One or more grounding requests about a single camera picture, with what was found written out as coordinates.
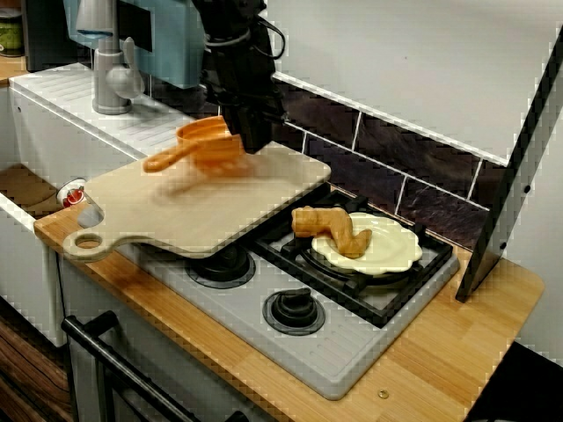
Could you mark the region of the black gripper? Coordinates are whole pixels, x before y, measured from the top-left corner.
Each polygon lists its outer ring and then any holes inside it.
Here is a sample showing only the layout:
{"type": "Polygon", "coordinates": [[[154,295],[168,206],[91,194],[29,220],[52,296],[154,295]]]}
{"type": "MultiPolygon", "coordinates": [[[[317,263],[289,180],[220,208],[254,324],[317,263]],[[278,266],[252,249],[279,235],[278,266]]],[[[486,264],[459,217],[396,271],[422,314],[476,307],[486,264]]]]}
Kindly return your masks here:
{"type": "Polygon", "coordinates": [[[286,120],[282,91],[270,76],[264,80],[252,76],[249,83],[235,87],[232,82],[222,82],[216,69],[204,69],[202,84],[207,101],[222,107],[230,132],[241,137],[248,154],[258,153],[271,142],[272,123],[268,120],[286,120]]]}

